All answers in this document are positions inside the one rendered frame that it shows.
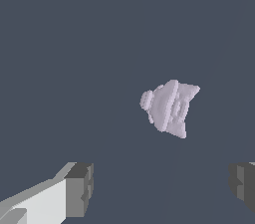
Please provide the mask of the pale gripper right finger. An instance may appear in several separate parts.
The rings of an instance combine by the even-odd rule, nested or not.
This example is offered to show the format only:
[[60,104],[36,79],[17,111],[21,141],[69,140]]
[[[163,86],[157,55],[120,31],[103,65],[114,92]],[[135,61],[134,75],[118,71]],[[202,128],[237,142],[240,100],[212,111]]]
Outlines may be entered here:
[[230,163],[228,172],[231,192],[255,213],[255,162]]

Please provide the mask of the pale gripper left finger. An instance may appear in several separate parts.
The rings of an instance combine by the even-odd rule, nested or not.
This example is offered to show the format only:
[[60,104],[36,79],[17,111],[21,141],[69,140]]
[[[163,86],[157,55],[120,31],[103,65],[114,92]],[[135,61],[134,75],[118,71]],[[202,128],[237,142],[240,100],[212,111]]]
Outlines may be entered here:
[[63,224],[84,217],[94,190],[94,165],[68,162],[52,179],[0,202],[0,224]]

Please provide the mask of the pale lilac bell-shaped object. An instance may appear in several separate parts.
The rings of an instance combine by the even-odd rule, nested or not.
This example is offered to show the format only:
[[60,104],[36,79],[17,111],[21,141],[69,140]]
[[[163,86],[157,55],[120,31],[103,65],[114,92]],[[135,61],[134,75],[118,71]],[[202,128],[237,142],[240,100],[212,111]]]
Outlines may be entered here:
[[199,86],[170,80],[154,91],[144,92],[139,105],[147,112],[149,122],[157,130],[186,138],[185,118],[190,102],[199,91]]

